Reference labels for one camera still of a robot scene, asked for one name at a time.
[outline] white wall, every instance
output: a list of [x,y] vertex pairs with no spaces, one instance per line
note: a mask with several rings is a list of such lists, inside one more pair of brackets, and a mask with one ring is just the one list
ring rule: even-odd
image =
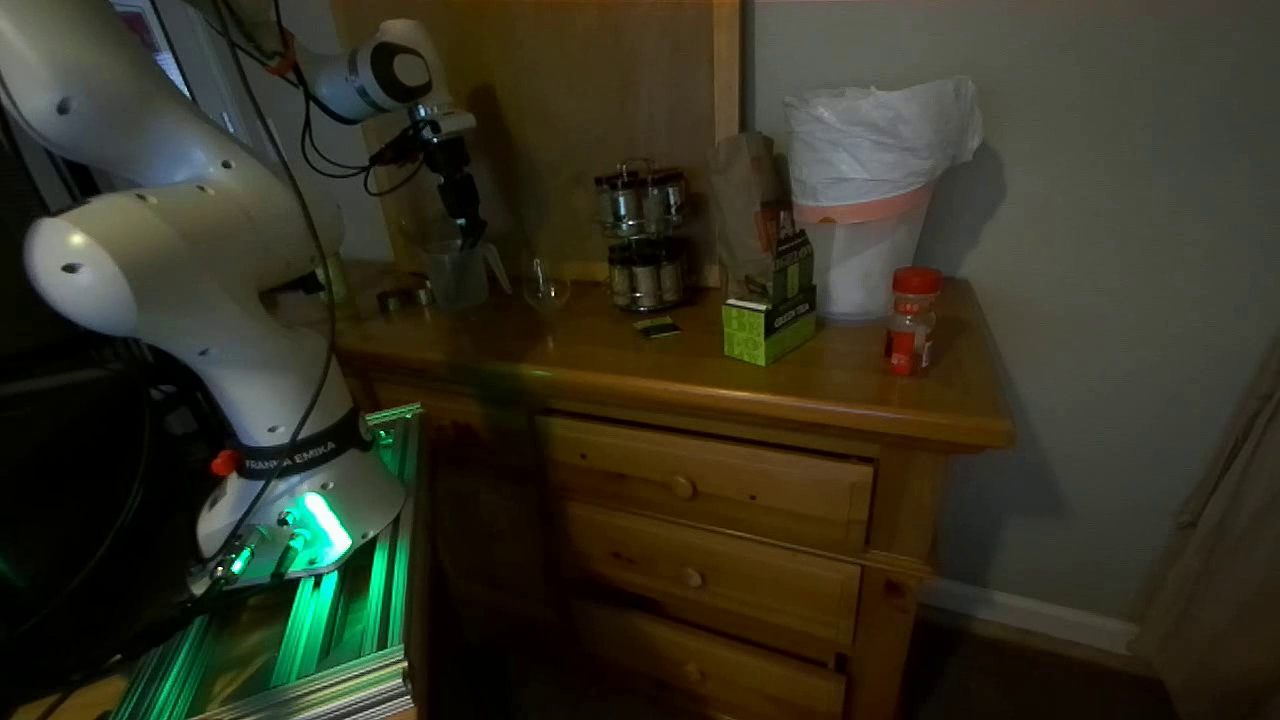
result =
[[950,485],[945,578],[1141,612],[1280,331],[1277,30],[1268,0],[750,0],[762,134],[816,84],[984,92],[920,257],[977,283],[1020,444]]

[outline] lid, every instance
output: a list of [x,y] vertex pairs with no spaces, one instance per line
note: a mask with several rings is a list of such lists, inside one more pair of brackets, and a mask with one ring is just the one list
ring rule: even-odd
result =
[[945,271],[911,264],[911,269],[896,269],[894,271],[894,291],[939,291],[945,288]]

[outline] wooden drawer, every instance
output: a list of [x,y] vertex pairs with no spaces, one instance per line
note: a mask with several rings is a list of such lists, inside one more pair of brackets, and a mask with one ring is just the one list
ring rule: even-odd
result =
[[625,667],[689,717],[831,720],[846,707],[846,678],[683,625],[609,604],[575,604],[590,656]]
[[863,459],[546,417],[542,441],[567,495],[706,519],[830,552],[862,552],[871,512]]
[[575,571],[671,604],[723,612],[723,625],[771,625],[830,648],[853,644],[853,559],[803,555],[756,539],[681,527],[592,505],[566,505]]

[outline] dresser top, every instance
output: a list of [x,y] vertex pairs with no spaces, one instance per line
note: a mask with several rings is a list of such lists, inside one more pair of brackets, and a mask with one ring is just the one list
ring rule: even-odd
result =
[[343,364],[425,378],[505,378],[546,406],[622,406],[732,417],[816,434],[899,435],[960,450],[1012,444],[1012,420],[979,306],[966,282],[939,302],[926,378],[886,372],[886,323],[830,323],[767,367],[721,352],[721,295],[667,312],[678,338],[649,341],[609,288],[582,283],[550,330],[529,306],[494,295],[475,312],[356,312],[341,322]]

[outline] white plastic bag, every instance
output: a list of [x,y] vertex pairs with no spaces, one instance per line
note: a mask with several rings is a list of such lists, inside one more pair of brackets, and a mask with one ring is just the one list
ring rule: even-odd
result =
[[789,186],[816,245],[819,312],[871,322],[911,264],[930,192],[984,142],[968,76],[911,89],[819,89],[789,101]]

